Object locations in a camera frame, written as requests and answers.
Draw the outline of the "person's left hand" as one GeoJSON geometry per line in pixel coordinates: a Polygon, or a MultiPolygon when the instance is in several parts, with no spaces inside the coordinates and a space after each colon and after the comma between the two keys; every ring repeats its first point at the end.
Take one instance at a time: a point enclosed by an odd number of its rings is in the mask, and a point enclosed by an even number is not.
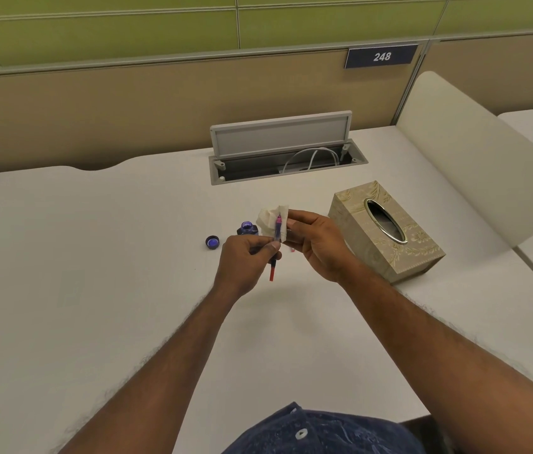
{"type": "Polygon", "coordinates": [[[266,268],[253,266],[253,254],[280,251],[280,247],[281,243],[268,236],[230,236],[222,246],[212,290],[237,301],[255,287],[266,268]]]}

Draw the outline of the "person's right hand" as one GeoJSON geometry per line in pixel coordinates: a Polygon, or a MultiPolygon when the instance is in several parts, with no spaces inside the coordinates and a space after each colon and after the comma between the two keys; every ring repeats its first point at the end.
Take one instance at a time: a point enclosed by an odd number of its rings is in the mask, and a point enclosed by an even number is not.
{"type": "Polygon", "coordinates": [[[311,267],[330,282],[343,285],[348,271],[357,263],[336,224],[314,212],[290,209],[287,220],[311,225],[311,233],[293,233],[287,228],[288,247],[301,252],[311,267]]]}

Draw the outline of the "red and pink pen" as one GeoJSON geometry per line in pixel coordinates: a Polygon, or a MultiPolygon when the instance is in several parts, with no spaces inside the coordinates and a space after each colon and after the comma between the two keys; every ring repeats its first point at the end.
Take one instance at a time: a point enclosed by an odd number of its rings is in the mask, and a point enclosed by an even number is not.
{"type": "MultiPolygon", "coordinates": [[[[278,213],[278,215],[277,215],[277,217],[275,219],[274,227],[273,227],[273,230],[274,230],[274,241],[278,242],[278,243],[281,243],[281,227],[282,227],[282,224],[283,224],[283,221],[282,221],[281,213],[278,213]]],[[[269,281],[270,282],[274,281],[276,264],[277,264],[277,257],[275,255],[269,261],[269,265],[270,265],[269,281]]]]}

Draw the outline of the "white tissue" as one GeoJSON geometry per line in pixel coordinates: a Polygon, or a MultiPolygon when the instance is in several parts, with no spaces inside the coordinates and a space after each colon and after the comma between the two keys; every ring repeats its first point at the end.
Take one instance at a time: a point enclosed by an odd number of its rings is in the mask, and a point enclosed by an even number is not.
{"type": "Polygon", "coordinates": [[[279,205],[274,209],[263,208],[260,210],[256,225],[263,236],[285,243],[287,240],[288,205],[279,205]]]}

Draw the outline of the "person's right forearm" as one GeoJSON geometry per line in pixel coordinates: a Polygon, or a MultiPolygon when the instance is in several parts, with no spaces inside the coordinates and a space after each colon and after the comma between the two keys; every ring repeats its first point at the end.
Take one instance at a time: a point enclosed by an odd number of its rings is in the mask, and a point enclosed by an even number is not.
{"type": "Polygon", "coordinates": [[[533,381],[356,259],[340,270],[338,283],[465,454],[533,454],[533,381]]]}

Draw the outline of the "person's left forearm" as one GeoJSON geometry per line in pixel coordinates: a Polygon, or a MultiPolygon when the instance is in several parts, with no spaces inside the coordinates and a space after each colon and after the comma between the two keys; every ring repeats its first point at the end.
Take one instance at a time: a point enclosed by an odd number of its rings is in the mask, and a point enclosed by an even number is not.
{"type": "Polygon", "coordinates": [[[172,454],[218,333],[240,296],[231,285],[215,284],[58,454],[172,454]]]}

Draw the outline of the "beige patterned tissue box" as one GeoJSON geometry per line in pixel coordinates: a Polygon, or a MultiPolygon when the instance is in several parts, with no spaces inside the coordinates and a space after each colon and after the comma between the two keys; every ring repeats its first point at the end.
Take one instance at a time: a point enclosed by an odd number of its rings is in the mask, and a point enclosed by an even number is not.
{"type": "Polygon", "coordinates": [[[328,216],[353,254],[391,284],[421,275],[445,257],[377,181],[334,193],[328,216]]]}

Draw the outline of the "blue patterned shirt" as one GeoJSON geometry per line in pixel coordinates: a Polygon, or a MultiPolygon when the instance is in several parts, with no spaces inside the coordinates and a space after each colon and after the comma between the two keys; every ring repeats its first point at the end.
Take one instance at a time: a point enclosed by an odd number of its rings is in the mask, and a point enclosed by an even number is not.
{"type": "Polygon", "coordinates": [[[403,425],[291,403],[243,432],[222,454],[426,454],[403,425]],[[308,435],[296,440],[301,428],[308,435]]]}

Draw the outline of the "blue number sign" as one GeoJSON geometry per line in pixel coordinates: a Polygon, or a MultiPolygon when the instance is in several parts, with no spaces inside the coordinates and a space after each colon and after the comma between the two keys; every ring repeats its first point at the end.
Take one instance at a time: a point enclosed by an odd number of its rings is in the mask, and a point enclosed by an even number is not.
{"type": "Polygon", "coordinates": [[[384,45],[350,48],[345,69],[409,65],[412,63],[418,44],[384,45]]]}

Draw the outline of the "white desk divider panel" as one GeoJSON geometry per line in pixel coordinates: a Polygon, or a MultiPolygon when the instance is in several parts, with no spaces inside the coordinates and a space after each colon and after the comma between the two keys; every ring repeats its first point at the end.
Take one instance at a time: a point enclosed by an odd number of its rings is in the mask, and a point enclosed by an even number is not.
{"type": "Polygon", "coordinates": [[[533,142],[432,71],[397,128],[511,247],[533,236],[533,142]]]}

